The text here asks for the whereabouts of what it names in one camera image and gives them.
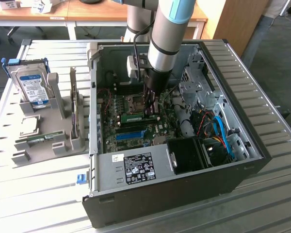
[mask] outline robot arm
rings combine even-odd
[[[133,1],[116,0],[122,4],[136,4],[156,2],[151,0]],[[170,74],[175,65],[185,30],[194,11],[195,0],[159,0],[155,23],[152,31],[152,38],[147,54],[147,60],[151,68],[145,70],[144,76],[144,98],[145,114],[152,115],[158,113],[157,102],[161,92],[166,88]],[[133,22],[140,22],[139,15],[134,17],[128,15],[128,28]],[[135,32],[140,32],[150,23],[143,24]]]

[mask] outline floor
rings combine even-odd
[[[43,27],[48,39],[68,39],[64,27]],[[125,28],[95,27],[89,28],[98,39],[119,39]],[[77,39],[89,39],[82,28],[76,28]],[[34,27],[21,27],[14,35],[15,44],[7,41],[7,30],[0,28],[0,60],[2,57],[14,58],[22,39],[42,39],[41,33]],[[291,17],[278,17],[268,30],[250,67],[250,71],[275,105],[291,111]],[[0,63],[0,87],[7,77]],[[291,114],[287,118],[291,126]]]

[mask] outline white box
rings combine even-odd
[[[0,0],[0,8],[2,10],[17,8],[15,0]]]

